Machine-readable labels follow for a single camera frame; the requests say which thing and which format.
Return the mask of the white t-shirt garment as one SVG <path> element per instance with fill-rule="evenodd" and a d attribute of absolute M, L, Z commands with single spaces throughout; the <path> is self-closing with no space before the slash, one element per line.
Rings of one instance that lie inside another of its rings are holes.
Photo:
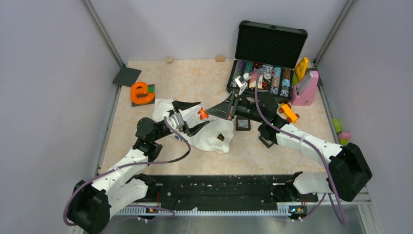
<path fill-rule="evenodd" d="M 169 115 L 168 111 L 173 110 L 173 99 L 157 99 L 154 103 L 152 119 L 155 121 L 164 120 L 164 116 Z M 197 124 L 209 121 L 198 133 L 194 136 L 188 136 L 186 133 L 180 133 L 191 146 L 199 150 L 207 152 L 217 152 L 226 154 L 230 150 L 230 142 L 234 137 L 234 124 L 229 120 L 224 120 L 212 115 L 208 118 L 200 119 L 198 112 L 201 110 L 201 105 L 190 107 L 187 110 L 180 110 L 183 120 L 189 127 L 194 127 Z"/>

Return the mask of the black display frame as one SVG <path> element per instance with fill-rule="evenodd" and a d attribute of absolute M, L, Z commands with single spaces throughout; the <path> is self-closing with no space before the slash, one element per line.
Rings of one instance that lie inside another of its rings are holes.
<path fill-rule="evenodd" d="M 264 139 L 262 136 L 259 136 L 258 139 L 260 140 L 260 142 L 267 148 L 271 148 L 275 143 L 273 141 L 270 140 L 266 140 Z"/>

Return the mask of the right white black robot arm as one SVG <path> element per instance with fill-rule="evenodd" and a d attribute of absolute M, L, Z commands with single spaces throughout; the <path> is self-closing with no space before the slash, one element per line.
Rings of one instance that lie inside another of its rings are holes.
<path fill-rule="evenodd" d="M 353 201 L 372 178 L 361 149 L 353 143 L 330 143 L 298 129 L 279 116 L 276 97 L 268 92 L 255 90 L 254 99 L 249 101 L 245 95 L 232 91 L 206 113 L 225 120 L 242 117 L 259 122 L 259 139 L 267 148 L 274 144 L 291 148 L 325 168 L 324 172 L 295 173 L 286 182 L 285 193 L 290 200 L 298 201 L 305 194 L 329 193 Z"/>

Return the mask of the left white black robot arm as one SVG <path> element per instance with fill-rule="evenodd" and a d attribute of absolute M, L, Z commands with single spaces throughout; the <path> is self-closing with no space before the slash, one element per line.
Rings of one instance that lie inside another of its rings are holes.
<path fill-rule="evenodd" d="M 140 119 L 136 126 L 137 140 L 128 153 L 106 172 L 75 185 L 64 207 L 64 223 L 67 226 L 79 226 L 90 234 L 99 234 L 113 215 L 131 202 L 153 200 L 156 188 L 135 175 L 149 165 L 175 163 L 190 154 L 191 146 L 183 134 L 192 137 L 209 122 L 201 122 L 190 128 L 181 112 L 197 105 L 198 102 L 173 101 L 172 108 L 161 121 L 149 117 Z M 176 159 L 156 161 L 163 148 L 156 141 L 171 134 L 187 145 L 187 151 Z"/>

